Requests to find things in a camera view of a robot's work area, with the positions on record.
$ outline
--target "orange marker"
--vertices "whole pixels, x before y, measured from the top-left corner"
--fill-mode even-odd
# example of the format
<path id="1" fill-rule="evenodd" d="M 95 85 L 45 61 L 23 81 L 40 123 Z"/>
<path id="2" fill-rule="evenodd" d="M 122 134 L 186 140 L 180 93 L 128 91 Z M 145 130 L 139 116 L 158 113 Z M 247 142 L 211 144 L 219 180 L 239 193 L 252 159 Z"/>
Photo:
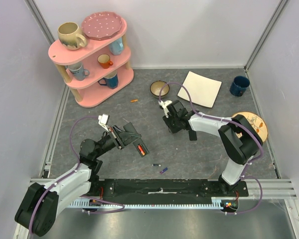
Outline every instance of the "orange marker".
<path id="1" fill-rule="evenodd" d="M 144 150 L 142 149 L 142 146 L 139 145 L 138 148 L 139 148 L 141 154 L 144 156 L 144 155 L 145 155 L 145 152 L 144 152 Z"/>

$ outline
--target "wooden plate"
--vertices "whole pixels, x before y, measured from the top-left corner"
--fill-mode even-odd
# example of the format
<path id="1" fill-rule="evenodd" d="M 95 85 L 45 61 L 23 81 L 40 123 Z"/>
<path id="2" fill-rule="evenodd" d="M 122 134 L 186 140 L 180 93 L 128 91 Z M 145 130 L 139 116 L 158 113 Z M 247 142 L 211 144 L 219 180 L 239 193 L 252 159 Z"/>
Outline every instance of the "wooden plate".
<path id="1" fill-rule="evenodd" d="M 268 137 L 268 129 L 266 126 L 266 123 L 262 118 L 260 118 L 258 115 L 251 113 L 251 112 L 239 112 L 234 114 L 232 117 L 235 117 L 236 115 L 243 115 L 248 122 L 252 125 L 252 127 L 255 129 L 259 137 L 263 142 L 267 140 Z"/>

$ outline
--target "white wall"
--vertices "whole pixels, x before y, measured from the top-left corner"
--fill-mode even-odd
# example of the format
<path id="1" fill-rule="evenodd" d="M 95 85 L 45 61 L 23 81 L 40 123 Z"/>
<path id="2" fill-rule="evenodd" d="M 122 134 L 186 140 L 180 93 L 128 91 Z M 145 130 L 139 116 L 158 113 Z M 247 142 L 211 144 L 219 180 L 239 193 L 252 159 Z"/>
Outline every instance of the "white wall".
<path id="1" fill-rule="evenodd" d="M 48 47 L 23 0 L 0 0 L 0 239 L 13 236 L 61 99 L 64 83 Z"/>
<path id="2" fill-rule="evenodd" d="M 57 39 L 64 22 L 115 11 L 134 67 L 243 66 L 279 0 L 35 0 Z"/>
<path id="3" fill-rule="evenodd" d="M 299 0 L 289 1 L 249 76 L 279 171 L 299 198 Z"/>

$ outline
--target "red wire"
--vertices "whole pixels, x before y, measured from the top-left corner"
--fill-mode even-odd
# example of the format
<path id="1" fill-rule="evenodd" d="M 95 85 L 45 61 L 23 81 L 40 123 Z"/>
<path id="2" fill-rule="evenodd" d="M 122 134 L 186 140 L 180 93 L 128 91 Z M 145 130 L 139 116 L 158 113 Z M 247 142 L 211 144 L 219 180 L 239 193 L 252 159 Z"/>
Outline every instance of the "red wire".
<path id="1" fill-rule="evenodd" d="M 239 198 L 239 192 L 236 191 L 236 200 L 235 200 L 235 202 L 238 202 L 238 198 Z"/>
<path id="2" fill-rule="evenodd" d="M 103 187 L 101 187 L 101 194 L 100 194 L 100 199 L 103 198 Z"/>

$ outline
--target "dark blue mug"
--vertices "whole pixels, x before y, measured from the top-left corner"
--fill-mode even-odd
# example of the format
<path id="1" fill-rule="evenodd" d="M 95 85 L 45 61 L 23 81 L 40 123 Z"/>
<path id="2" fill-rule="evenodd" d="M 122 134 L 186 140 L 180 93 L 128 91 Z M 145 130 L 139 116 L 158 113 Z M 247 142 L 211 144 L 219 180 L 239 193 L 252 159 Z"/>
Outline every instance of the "dark blue mug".
<path id="1" fill-rule="evenodd" d="M 230 86 L 230 93 L 234 96 L 242 96 L 244 92 L 249 87 L 250 82 L 248 78 L 244 76 L 236 76 L 233 80 L 233 83 Z"/>
<path id="2" fill-rule="evenodd" d="M 109 75 L 107 75 L 104 78 L 100 79 L 98 82 L 101 86 L 107 86 L 111 89 L 114 89 L 119 85 L 118 74 L 117 74 L 116 71 L 113 71 Z"/>

